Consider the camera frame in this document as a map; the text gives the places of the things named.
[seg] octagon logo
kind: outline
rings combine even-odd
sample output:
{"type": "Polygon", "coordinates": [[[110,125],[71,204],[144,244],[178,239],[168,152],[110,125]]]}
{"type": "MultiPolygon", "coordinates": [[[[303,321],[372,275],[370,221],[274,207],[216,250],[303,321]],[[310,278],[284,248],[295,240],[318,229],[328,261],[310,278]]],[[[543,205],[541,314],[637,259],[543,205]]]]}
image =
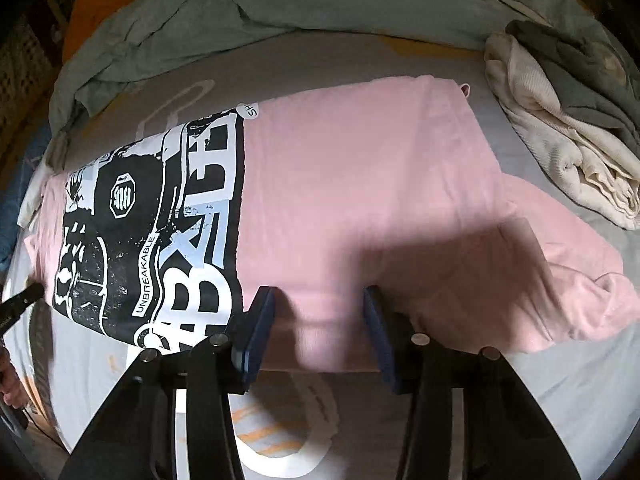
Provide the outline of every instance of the octagon logo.
{"type": "Polygon", "coordinates": [[[122,174],[116,179],[111,188],[109,209],[115,218],[124,218],[136,203],[136,181],[129,173],[122,174]]]}

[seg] white fabric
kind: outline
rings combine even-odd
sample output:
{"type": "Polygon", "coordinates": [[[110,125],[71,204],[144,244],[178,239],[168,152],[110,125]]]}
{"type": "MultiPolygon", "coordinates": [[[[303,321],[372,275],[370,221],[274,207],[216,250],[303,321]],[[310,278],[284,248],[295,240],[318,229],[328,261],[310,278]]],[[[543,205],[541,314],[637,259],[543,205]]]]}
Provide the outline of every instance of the white fabric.
{"type": "Polygon", "coordinates": [[[565,114],[542,67],[509,34],[492,34],[485,74],[513,129],[576,203],[640,228],[640,160],[610,132],[565,114]]]}

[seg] dark gray cloth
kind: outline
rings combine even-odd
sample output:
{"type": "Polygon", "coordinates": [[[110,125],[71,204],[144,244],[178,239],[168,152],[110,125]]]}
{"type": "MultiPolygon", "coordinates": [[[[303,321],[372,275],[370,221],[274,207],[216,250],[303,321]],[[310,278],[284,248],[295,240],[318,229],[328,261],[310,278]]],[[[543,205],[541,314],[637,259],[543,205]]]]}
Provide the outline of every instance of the dark gray cloth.
{"type": "Polygon", "coordinates": [[[640,76],[633,62],[618,57],[626,75],[623,85],[605,67],[602,51],[591,41],[520,20],[509,23],[506,31],[540,63],[565,113],[609,130],[640,158],[640,101],[636,97],[640,76]]]}

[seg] hand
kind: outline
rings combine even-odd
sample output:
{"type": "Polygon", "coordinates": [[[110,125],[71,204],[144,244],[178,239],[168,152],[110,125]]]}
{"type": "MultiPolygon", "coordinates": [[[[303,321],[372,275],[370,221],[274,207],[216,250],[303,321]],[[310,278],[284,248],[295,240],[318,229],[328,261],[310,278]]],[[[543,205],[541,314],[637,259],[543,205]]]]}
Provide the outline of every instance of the hand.
{"type": "Polygon", "coordinates": [[[29,397],[25,391],[18,373],[9,359],[6,348],[0,348],[0,393],[4,394],[4,403],[14,408],[22,408],[27,404],[29,397]]]}

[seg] sticker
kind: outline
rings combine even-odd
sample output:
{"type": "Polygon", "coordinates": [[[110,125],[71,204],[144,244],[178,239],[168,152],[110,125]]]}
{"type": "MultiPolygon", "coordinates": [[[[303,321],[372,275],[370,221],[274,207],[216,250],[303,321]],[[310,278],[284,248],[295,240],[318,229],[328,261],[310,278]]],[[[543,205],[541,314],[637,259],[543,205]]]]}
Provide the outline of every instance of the sticker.
{"type": "Polygon", "coordinates": [[[246,105],[244,103],[240,103],[236,106],[236,110],[238,111],[238,115],[243,119],[257,119],[260,114],[260,108],[258,108],[258,103],[252,103],[250,105],[246,105]]]}

